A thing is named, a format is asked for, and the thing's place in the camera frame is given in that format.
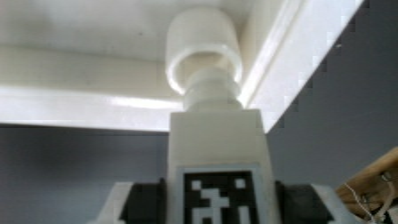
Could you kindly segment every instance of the gray wall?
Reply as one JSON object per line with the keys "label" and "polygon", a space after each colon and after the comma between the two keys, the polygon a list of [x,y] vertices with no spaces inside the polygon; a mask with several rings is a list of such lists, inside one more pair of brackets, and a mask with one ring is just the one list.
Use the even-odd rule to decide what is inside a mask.
{"label": "gray wall", "polygon": [[[398,145],[398,1],[360,11],[269,134],[276,177],[338,186]],[[84,224],[116,181],[166,176],[168,133],[4,125],[0,223]]]}

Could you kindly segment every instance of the white ceiling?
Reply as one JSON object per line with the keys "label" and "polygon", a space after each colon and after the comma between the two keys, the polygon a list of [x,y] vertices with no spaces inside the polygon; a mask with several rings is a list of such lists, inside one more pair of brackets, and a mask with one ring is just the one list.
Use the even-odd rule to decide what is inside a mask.
{"label": "white ceiling", "polygon": [[235,21],[241,101],[269,132],[362,2],[0,0],[0,122],[168,131],[182,110],[164,68],[170,23],[212,6]]}
{"label": "white ceiling", "polygon": [[164,61],[178,12],[225,10],[244,26],[253,0],[0,0],[0,44]]}

